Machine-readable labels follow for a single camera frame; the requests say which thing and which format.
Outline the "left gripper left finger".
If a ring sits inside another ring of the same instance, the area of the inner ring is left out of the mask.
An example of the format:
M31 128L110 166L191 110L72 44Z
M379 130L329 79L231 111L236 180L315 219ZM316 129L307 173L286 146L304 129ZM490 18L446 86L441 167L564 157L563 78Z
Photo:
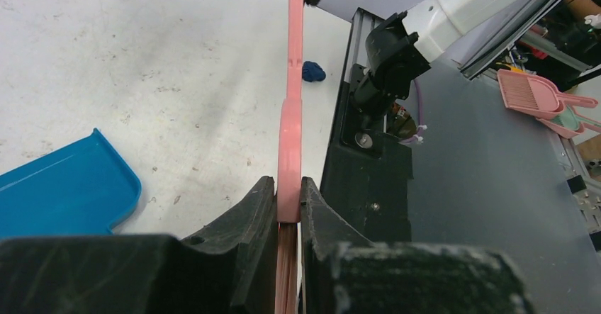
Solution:
M2 313L273 313L274 180L199 231L1 242Z

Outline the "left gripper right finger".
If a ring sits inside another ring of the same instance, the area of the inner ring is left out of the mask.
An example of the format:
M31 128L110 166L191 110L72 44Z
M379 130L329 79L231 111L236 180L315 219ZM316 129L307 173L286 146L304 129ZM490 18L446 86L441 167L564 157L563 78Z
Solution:
M512 261L462 245L371 242L315 182L300 192L304 313L531 313Z

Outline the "pink hand brush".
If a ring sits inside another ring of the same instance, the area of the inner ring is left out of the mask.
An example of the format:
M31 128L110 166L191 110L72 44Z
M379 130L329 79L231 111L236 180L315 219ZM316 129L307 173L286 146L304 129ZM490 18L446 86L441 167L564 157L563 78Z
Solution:
M302 167L303 0L288 0L286 98L281 108L277 169L279 223L275 313L297 311L298 223Z

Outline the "blue plastic dustpan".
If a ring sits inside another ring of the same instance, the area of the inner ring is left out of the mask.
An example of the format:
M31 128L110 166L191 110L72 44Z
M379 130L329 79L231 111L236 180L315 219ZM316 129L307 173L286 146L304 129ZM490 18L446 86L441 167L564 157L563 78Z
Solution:
M142 184L99 129L1 175L1 238L110 235Z

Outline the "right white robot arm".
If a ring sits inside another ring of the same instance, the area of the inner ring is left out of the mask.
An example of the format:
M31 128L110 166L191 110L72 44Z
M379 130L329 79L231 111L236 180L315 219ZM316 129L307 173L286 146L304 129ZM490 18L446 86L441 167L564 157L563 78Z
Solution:
M354 106L381 117L448 47L516 1L424 0L394 13L366 36L369 69L354 90Z

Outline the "dark blue scrap front right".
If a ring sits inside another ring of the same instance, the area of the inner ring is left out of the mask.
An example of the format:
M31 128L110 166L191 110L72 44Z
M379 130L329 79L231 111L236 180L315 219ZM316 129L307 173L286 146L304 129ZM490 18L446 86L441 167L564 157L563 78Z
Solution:
M321 82L326 79L326 73L316 62L305 61L302 66L302 79L305 82Z

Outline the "spare pink dustpan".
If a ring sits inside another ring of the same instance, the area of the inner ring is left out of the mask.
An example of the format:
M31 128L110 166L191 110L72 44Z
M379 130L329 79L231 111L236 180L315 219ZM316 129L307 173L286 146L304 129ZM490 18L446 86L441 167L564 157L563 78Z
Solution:
M567 106L596 108L599 104L594 98L563 93L550 80L533 74L500 69L497 81L506 108L536 118L551 120Z

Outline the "spare green dustpan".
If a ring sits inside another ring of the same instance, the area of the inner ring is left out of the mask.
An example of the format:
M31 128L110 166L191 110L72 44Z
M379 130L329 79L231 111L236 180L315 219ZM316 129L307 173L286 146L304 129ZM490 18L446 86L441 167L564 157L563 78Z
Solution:
M537 120L565 139L583 134L586 129L600 133L600 122L579 114L572 106L567 106L551 120L541 118Z

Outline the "aluminium frame rail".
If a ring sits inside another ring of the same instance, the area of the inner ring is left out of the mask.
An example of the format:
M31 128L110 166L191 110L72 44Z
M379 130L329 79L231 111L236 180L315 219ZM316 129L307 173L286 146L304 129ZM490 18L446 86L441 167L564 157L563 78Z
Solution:
M385 19L363 8L358 8L352 18L349 42L345 57L344 81L351 83L352 67L359 64L369 66L366 52L366 39L368 34Z

